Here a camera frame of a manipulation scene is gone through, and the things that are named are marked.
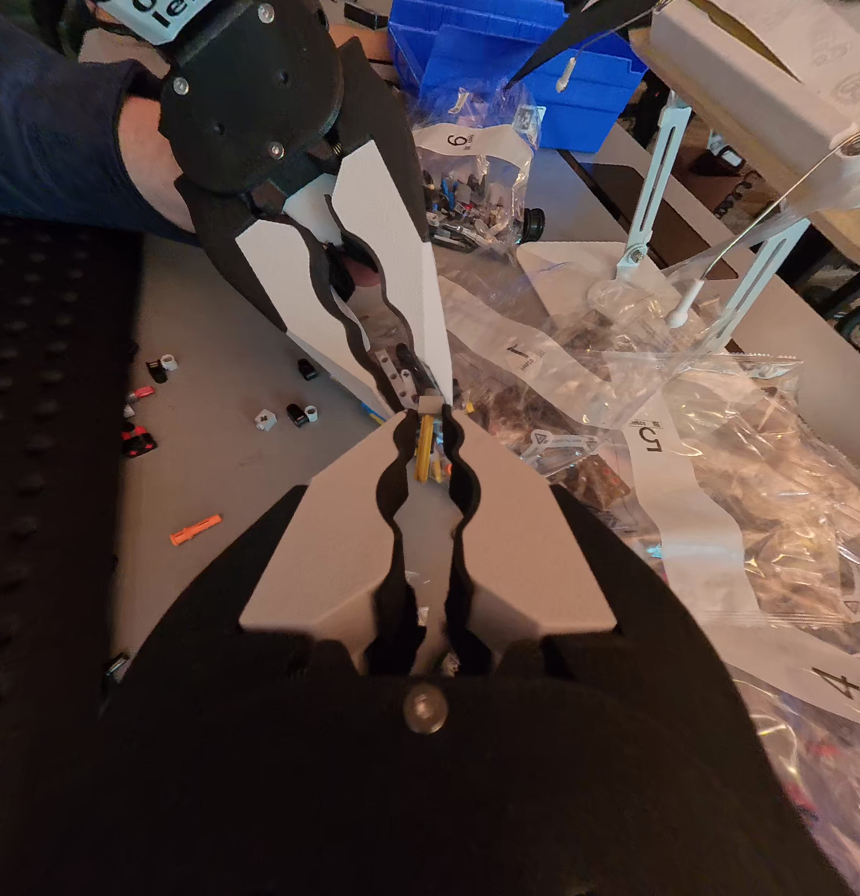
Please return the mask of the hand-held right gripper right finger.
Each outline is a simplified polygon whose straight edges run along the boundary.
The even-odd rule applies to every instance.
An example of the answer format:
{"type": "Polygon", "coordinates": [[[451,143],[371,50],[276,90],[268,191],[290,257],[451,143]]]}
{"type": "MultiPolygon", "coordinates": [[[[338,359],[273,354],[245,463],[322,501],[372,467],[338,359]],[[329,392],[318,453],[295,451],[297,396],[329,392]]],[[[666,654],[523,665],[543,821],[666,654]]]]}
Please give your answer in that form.
{"type": "Polygon", "coordinates": [[[446,635],[460,673],[489,673],[517,642],[617,625],[552,488],[463,411],[442,409],[455,527],[446,635]]]}

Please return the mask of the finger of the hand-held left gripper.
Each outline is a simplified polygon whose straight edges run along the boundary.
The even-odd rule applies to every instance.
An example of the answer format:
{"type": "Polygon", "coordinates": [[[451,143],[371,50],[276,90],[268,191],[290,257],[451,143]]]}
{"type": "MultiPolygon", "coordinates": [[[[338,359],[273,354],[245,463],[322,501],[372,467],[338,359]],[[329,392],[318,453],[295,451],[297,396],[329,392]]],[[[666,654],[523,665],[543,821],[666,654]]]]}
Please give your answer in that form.
{"type": "Polygon", "coordinates": [[[377,264],[384,304],[451,404],[453,368],[433,246],[419,234],[375,140],[343,157],[328,207],[341,235],[377,264]]]}
{"type": "Polygon", "coordinates": [[[293,342],[380,416],[410,409],[337,298],[323,244],[310,231],[286,216],[258,219],[236,243],[293,342]]]}

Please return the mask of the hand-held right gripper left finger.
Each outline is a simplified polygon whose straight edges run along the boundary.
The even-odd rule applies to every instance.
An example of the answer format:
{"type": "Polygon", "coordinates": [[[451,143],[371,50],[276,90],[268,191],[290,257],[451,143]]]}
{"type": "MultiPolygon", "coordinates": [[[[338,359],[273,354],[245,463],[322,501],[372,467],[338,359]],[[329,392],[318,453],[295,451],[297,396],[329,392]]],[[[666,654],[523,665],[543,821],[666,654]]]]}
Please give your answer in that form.
{"type": "Polygon", "coordinates": [[[345,645],[370,673],[411,669],[411,586],[396,516],[411,413],[399,412],[305,487],[239,617],[253,632],[345,645]]]}

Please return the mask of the small grey lego assembly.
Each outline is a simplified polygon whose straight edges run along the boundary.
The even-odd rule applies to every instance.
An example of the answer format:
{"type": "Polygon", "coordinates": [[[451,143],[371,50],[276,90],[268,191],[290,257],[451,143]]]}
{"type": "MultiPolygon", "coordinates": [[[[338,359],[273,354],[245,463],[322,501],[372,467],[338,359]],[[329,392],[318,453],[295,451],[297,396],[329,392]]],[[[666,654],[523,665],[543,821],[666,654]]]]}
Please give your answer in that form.
{"type": "Polygon", "coordinates": [[[417,401],[418,429],[414,451],[414,473],[417,482],[444,485],[449,478],[450,464],[443,445],[442,409],[444,398],[430,392],[417,401]]]}

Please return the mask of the orange lego pin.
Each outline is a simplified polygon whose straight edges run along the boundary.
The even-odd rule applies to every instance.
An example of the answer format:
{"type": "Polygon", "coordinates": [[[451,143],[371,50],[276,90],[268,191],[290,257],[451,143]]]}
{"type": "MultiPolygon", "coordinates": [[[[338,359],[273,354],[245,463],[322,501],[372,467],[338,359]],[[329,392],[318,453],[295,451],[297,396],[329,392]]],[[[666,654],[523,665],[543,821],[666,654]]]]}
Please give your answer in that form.
{"type": "Polygon", "coordinates": [[[188,543],[203,532],[207,532],[223,521],[220,514],[212,514],[204,520],[190,524],[181,528],[179,531],[172,533],[169,540],[173,546],[180,546],[188,543]]]}

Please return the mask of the pile of clear lego bags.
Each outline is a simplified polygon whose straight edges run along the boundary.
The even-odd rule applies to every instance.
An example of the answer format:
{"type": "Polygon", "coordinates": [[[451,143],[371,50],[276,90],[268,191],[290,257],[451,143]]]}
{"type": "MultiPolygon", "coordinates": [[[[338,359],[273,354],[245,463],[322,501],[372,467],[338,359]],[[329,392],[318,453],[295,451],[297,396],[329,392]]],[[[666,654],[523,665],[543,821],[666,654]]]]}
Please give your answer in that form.
{"type": "Polygon", "coordinates": [[[801,419],[802,364],[677,329],[616,245],[436,249],[456,400],[587,505],[711,637],[787,795],[860,894],[860,471],[801,419]]]}

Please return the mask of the person's left hand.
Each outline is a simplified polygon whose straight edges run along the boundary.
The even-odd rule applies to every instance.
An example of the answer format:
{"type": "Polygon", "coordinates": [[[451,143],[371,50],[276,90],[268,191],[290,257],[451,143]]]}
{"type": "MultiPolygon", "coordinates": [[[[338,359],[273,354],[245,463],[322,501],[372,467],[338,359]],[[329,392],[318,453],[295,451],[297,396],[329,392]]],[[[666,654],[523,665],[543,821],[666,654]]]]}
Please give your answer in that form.
{"type": "Polygon", "coordinates": [[[160,106],[154,99],[128,96],[118,118],[122,163],[138,193],[163,218],[194,232],[189,209],[175,181],[181,169],[170,143],[158,129],[160,106]]]}

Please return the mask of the clear bag of mixed parts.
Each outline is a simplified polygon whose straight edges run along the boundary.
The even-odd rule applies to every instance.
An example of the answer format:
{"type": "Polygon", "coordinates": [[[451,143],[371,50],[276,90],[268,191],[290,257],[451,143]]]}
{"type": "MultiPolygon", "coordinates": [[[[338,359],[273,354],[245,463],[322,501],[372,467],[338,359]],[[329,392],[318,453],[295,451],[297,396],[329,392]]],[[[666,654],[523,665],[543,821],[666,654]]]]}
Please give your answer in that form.
{"type": "Polygon", "coordinates": [[[522,85],[441,88],[408,111],[431,240],[458,252],[511,253],[544,111],[522,85]]]}

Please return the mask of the blue plastic bin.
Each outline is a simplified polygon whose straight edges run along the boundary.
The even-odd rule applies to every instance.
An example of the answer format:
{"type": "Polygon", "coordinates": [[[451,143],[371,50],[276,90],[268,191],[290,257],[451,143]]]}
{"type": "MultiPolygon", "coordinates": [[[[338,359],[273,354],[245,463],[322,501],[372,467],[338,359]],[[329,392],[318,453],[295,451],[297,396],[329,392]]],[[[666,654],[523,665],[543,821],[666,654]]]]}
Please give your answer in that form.
{"type": "MultiPolygon", "coordinates": [[[[566,18],[561,2],[393,2],[388,35],[400,87],[422,101],[444,87],[506,82],[566,18]]],[[[540,146],[594,154],[648,69],[629,45],[632,67],[620,85],[576,78],[558,93],[556,83],[574,50],[559,54],[523,83],[544,111],[540,146]]]]}

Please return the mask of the metal rod with white tip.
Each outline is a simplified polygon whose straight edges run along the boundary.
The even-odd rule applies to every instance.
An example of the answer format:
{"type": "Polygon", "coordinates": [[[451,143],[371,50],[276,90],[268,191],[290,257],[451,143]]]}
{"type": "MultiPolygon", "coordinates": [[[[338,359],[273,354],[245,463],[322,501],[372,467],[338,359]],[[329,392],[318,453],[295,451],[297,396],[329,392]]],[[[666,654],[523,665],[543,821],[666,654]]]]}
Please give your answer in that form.
{"type": "Polygon", "coordinates": [[[692,305],[715,264],[738,246],[763,244],[781,236],[793,225],[822,210],[860,207],[860,131],[827,151],[771,204],[764,207],[740,233],[690,260],[675,265],[667,281],[680,291],[674,308],[665,316],[676,329],[689,319],[692,305]]]}
{"type": "Polygon", "coordinates": [[[633,54],[629,44],[613,32],[604,32],[583,40],[567,58],[556,83],[558,93],[566,91],[578,78],[582,83],[617,86],[631,70],[633,54]]]}

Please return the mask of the black pointed flap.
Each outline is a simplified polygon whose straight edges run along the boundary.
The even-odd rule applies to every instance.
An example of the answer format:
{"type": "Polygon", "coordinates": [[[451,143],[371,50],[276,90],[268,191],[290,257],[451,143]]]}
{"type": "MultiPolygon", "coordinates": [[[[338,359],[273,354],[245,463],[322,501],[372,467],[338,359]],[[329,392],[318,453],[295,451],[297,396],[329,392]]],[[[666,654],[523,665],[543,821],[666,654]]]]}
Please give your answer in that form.
{"type": "Polygon", "coordinates": [[[660,1],[599,1],[582,9],[576,6],[566,21],[511,76],[505,91],[569,49],[583,49],[597,39],[648,23],[663,4],[660,1]]]}

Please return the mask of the black perforated pad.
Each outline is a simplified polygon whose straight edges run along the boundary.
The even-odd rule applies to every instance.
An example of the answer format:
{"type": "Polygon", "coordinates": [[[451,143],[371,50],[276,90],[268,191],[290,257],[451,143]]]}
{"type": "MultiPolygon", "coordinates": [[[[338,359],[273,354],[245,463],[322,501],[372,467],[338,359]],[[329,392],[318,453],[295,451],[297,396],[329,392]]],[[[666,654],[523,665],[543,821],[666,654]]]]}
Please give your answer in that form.
{"type": "Polygon", "coordinates": [[[0,811],[97,706],[142,249],[0,216],[0,811]]]}

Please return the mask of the white car print box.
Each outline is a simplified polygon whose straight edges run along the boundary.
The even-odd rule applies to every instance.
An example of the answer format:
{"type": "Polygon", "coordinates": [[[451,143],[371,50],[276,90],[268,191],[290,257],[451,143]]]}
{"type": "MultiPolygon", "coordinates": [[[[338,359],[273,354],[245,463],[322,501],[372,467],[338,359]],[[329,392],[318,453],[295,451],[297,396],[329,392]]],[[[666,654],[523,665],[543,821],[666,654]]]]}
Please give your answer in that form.
{"type": "Polygon", "coordinates": [[[774,189],[860,208],[860,2],[668,2],[630,44],[774,189]]]}

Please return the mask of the round table with wooden edge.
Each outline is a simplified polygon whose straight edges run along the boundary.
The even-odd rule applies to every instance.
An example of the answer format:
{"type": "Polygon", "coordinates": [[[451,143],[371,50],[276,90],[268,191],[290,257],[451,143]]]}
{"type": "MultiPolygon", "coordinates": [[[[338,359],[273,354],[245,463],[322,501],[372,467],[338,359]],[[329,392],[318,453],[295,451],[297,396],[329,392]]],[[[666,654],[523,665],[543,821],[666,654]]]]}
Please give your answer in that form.
{"type": "MultiPolygon", "coordinates": [[[[681,91],[678,86],[674,86],[673,90],[680,99],[687,101],[707,126],[722,134],[771,187],[786,189],[802,175],[801,171],[785,164],[754,132],[745,129],[704,94],[698,91],[681,91]]],[[[811,212],[810,222],[813,227],[851,262],[860,265],[860,208],[812,208],[811,212]]]]}

